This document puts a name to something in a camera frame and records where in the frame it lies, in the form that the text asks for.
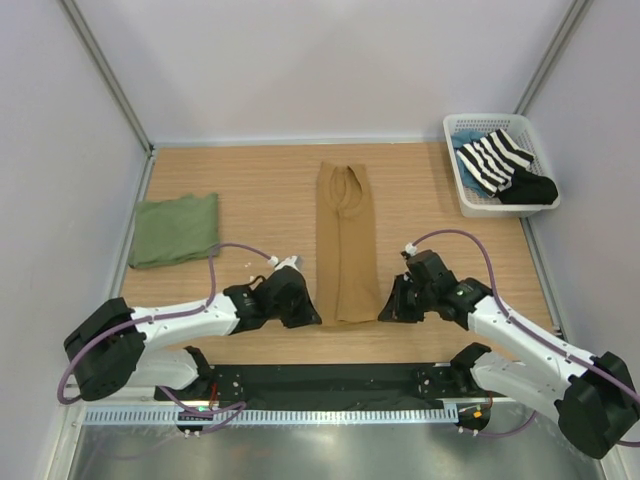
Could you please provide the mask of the tan tank top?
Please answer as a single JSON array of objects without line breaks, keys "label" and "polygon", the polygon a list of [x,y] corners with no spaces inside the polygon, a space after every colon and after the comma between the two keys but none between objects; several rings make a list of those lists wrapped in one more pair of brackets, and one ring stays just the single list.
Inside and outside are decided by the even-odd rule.
[{"label": "tan tank top", "polygon": [[315,305],[324,327],[375,321],[381,311],[375,207],[362,164],[321,164]]}]

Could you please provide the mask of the green tank top blue trim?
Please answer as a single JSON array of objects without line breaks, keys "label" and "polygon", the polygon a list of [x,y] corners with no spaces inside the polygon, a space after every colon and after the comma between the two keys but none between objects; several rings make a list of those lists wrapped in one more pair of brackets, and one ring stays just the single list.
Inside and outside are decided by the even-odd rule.
[{"label": "green tank top blue trim", "polygon": [[219,242],[217,193],[141,201],[135,207],[128,265],[150,269],[205,259]]}]

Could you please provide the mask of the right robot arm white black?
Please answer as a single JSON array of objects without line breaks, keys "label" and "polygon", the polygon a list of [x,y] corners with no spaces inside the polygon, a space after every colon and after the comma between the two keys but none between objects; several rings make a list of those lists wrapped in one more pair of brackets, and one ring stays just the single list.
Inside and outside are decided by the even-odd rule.
[{"label": "right robot arm white black", "polygon": [[639,395],[626,363],[552,335],[509,307],[493,285],[459,280],[441,257],[412,250],[379,315],[384,322],[418,323],[436,313],[514,354],[509,360],[473,343],[451,361],[452,387],[472,396],[480,389],[510,397],[555,422],[581,453],[604,458],[639,421]]}]

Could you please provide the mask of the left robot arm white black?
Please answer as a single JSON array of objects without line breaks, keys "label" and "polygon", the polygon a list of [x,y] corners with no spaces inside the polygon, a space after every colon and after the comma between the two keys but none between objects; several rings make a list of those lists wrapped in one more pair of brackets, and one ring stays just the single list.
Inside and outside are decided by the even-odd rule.
[{"label": "left robot arm white black", "polygon": [[155,308],[132,308],[121,297],[100,305],[64,340],[69,366],[58,387],[66,396],[74,379],[78,399],[105,399],[127,385],[161,386],[192,400],[212,387],[206,360],[194,349],[171,346],[201,337],[230,336],[262,328],[271,320],[288,329],[318,325],[306,280],[294,266],[276,268],[269,276],[232,285],[211,298]]}]

